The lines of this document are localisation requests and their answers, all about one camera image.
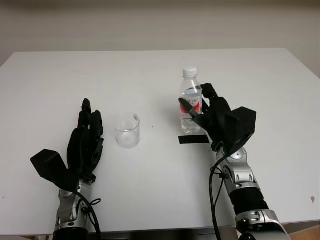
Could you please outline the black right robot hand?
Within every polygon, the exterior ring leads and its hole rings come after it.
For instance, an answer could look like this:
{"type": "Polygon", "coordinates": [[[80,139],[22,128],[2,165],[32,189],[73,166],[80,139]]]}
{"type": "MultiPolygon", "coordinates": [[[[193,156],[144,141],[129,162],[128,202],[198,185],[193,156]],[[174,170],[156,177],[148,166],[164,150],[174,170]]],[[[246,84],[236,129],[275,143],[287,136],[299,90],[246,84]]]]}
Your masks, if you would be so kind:
{"type": "Polygon", "coordinates": [[[226,135],[226,116],[231,113],[227,101],[219,97],[210,83],[201,84],[202,95],[209,100],[209,104],[202,101],[204,112],[198,113],[196,109],[184,98],[178,99],[191,119],[202,129],[204,129],[212,140],[213,150],[216,152],[224,147],[225,152],[229,152],[233,144],[226,135]]]}

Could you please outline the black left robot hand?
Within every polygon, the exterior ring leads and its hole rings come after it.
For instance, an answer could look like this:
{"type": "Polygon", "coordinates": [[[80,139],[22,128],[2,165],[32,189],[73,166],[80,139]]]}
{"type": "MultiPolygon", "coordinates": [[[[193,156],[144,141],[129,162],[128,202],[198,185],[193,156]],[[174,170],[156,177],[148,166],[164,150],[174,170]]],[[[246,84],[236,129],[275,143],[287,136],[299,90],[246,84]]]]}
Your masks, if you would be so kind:
{"type": "Polygon", "coordinates": [[[92,184],[96,181],[93,171],[103,152],[103,133],[100,111],[92,112],[91,103],[85,98],[79,112],[77,128],[73,130],[68,143],[67,164],[71,172],[92,184]]]}

